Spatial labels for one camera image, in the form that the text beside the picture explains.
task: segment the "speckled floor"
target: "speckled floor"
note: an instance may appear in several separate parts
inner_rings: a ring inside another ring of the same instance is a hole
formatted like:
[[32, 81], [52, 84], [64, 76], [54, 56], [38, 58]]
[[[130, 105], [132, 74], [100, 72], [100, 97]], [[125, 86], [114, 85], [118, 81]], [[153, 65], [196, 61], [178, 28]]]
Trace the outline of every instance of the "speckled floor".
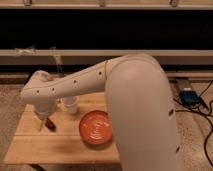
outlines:
[[[206, 83], [194, 84], [198, 92], [201, 92]], [[0, 171], [31, 171], [27, 165], [7, 166], [3, 164], [3, 158], [7, 152], [14, 131], [17, 127], [24, 105], [21, 104], [19, 93], [23, 85], [0, 85]], [[213, 86], [205, 94], [204, 99], [213, 98]], [[203, 153], [203, 139], [209, 130], [205, 120], [190, 113], [177, 113], [178, 129], [181, 137], [183, 159], [186, 171], [212, 171]], [[213, 138], [210, 139], [208, 149], [213, 159]], [[120, 165], [44, 165], [51, 171], [121, 171]]]

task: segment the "orange bowl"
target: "orange bowl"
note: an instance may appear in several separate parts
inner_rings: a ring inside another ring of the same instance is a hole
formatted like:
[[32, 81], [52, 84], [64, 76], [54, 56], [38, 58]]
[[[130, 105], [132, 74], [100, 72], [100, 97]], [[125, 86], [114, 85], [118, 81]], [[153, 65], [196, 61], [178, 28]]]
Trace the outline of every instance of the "orange bowl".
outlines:
[[91, 111], [83, 116], [79, 124], [83, 141], [100, 145], [112, 139], [112, 128], [108, 114], [104, 111]]

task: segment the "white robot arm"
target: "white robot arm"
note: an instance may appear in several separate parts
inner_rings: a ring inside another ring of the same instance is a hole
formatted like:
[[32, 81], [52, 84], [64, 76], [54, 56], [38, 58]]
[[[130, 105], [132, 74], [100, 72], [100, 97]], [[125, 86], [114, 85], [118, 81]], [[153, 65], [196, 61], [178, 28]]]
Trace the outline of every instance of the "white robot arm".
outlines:
[[37, 71], [21, 98], [44, 119], [56, 99], [99, 91], [105, 91], [124, 171], [184, 170], [170, 85], [149, 55], [115, 58], [56, 81]]

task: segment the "table leg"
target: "table leg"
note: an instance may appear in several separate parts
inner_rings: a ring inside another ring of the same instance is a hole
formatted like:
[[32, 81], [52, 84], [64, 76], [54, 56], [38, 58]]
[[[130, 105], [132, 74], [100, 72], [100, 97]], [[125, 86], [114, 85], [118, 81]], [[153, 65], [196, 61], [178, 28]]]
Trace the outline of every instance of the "table leg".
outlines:
[[45, 171], [45, 169], [41, 167], [39, 164], [30, 164], [30, 167], [32, 167], [36, 171]]

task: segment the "white cup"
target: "white cup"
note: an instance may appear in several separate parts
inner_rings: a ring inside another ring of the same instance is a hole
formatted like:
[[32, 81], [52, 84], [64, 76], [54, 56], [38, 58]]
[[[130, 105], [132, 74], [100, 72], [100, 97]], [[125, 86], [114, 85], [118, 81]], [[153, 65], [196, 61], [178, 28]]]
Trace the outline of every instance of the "white cup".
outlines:
[[78, 111], [78, 97], [70, 96], [64, 97], [61, 99], [61, 102], [64, 104], [64, 107], [67, 108], [67, 111], [71, 114], [75, 114]]

